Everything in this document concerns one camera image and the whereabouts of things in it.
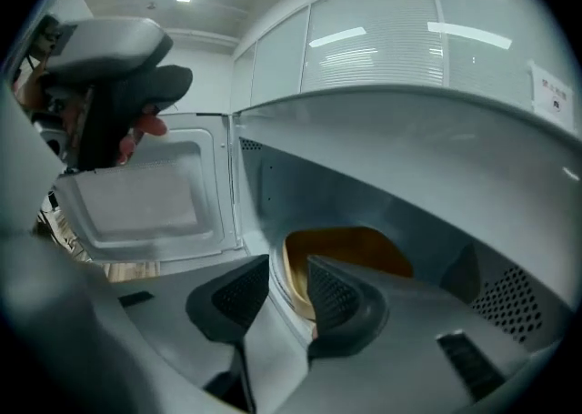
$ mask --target perforated vent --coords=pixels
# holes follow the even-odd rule
[[[262,144],[255,141],[249,141],[248,139],[240,138],[240,146],[243,150],[261,150],[263,148]]]
[[[265,260],[220,288],[213,294],[212,303],[225,317],[249,329],[268,293],[268,274]]]
[[[518,267],[508,268],[498,281],[484,282],[471,308],[519,343],[531,338],[544,323],[529,279]]]
[[[309,287],[319,333],[346,323],[356,314],[357,293],[323,268],[309,269]]]

